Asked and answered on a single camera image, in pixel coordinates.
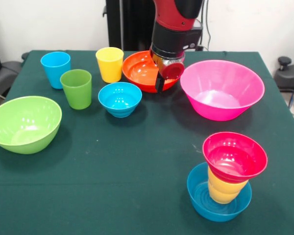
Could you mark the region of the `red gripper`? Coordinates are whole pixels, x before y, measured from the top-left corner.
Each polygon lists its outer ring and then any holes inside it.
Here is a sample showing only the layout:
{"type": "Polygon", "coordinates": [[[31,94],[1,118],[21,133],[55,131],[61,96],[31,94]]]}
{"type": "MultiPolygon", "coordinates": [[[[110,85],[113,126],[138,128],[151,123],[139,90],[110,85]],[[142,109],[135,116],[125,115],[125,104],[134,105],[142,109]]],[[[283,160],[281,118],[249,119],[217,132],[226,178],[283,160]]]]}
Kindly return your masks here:
{"type": "Polygon", "coordinates": [[[149,51],[152,60],[158,67],[155,88],[157,93],[161,93],[163,91],[165,79],[178,79],[184,72],[185,66],[183,62],[185,59],[185,53],[176,58],[169,58],[161,56],[152,49],[149,51]]]}

